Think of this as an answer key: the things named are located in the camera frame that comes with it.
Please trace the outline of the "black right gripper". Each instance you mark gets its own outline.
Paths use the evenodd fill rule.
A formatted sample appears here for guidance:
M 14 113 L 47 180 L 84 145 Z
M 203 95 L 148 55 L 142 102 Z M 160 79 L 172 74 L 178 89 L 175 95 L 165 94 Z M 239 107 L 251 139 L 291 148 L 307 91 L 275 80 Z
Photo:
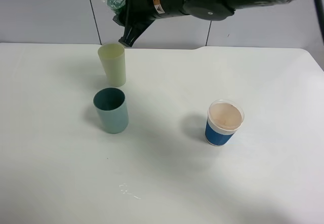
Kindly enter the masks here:
M 113 18 L 115 23 L 125 28 L 118 42 L 132 47 L 154 20 L 159 19 L 158 5 L 160 0 L 126 0 L 125 8 Z

